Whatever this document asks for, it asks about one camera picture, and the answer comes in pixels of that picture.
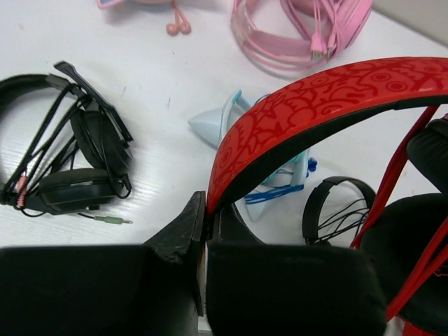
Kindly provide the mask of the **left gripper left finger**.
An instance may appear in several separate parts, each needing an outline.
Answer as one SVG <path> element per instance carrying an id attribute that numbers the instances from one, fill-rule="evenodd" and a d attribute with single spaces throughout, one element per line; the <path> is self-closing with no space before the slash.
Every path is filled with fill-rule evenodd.
<path id="1" fill-rule="evenodd" d="M 142 244 L 1 250 L 2 335 L 196 335 L 206 196 Z"/>

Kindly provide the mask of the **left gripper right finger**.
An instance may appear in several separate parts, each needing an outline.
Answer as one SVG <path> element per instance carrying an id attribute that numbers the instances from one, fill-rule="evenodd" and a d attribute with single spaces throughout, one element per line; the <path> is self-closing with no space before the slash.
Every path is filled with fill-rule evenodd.
<path id="1" fill-rule="evenodd" d="M 383 335 L 386 303 L 368 257 L 262 243 L 231 207 L 213 219 L 206 313 L 215 335 Z"/>

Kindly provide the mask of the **red black headphones with cable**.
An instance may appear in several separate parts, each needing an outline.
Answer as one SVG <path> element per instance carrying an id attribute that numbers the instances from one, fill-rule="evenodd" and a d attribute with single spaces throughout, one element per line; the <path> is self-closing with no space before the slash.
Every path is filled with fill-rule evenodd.
<path id="1" fill-rule="evenodd" d="M 371 252 L 386 315 L 406 335 L 447 334 L 447 59 L 387 57 L 302 78 L 251 107 L 214 159 L 207 215 L 244 196 L 295 154 L 372 116 L 421 107 L 395 150 L 351 246 Z"/>

